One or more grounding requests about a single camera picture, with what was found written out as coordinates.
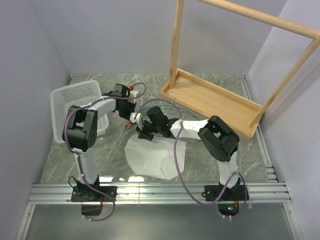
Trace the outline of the pink clothespin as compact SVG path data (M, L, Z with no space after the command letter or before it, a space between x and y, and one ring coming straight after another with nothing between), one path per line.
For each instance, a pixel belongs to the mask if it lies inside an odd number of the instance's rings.
M132 127L132 123L128 122L127 124L125 124L124 128L125 129L130 129Z

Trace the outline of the white underwear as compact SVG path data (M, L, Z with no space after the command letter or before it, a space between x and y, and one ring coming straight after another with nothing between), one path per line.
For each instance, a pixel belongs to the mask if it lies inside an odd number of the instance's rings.
M148 141L133 134L125 146L125 158L136 175L172 180L178 176L174 142L174 139L162 137Z

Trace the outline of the blue wire hanger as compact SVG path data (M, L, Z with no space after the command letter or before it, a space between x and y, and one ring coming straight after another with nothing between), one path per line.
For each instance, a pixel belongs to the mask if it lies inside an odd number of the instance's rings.
M149 103L151 103L151 102L161 102L161 103L149 105ZM174 100L167 100L167 99L162 99L162 98L149 99L136 112L140 113L145 110L151 109L152 107L173 107L173 108L177 109L180 119L183 119L183 114L181 112L181 110L183 110L183 111L188 112L191 115L193 115L199 121L202 120L202 118L197 113L194 113L193 111L189 110L186 107L179 106L178 104L174 103Z

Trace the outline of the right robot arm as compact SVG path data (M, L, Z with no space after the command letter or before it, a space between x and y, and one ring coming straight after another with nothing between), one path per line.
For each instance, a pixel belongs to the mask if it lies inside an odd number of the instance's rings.
M231 200L238 194L240 177L238 172L237 151L240 137L220 117L214 115L205 120L183 120L168 118L155 106L146 113L149 121L143 120L141 113L132 113L130 121L137 124L138 138L152 141L155 134L176 139L177 136L202 141L209 154L218 163L219 187L223 200Z

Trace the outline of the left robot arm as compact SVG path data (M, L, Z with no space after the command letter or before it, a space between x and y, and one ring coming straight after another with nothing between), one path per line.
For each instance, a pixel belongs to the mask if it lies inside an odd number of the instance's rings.
M106 194L100 186L92 147L98 137L98 120L108 113L118 112L126 120L135 111L136 99L143 94L135 87L117 83L114 89L85 106L72 105L66 117L62 139L73 153L78 177L73 187L75 195L96 201Z

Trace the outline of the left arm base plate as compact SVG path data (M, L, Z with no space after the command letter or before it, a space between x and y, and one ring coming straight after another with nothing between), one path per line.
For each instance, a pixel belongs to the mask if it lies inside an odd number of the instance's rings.
M109 199L108 197L104 196L103 194L100 194L96 191L93 191L92 189L83 190L78 189L77 187L74 188L71 194L71 202L76 203L82 203L82 202L111 202L116 200L117 196L117 186L101 186L99 188L100 192L103 192L104 194L111 197Z

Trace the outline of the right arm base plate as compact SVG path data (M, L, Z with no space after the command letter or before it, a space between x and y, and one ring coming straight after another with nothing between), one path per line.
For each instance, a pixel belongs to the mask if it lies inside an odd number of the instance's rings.
M207 202L210 202L219 196L222 189L222 185L205 185L204 192L202 192L201 196L205 198ZM219 200L234 202L235 200L244 201L245 199L249 199L249 193L245 191L244 185L239 185L233 188L227 187Z

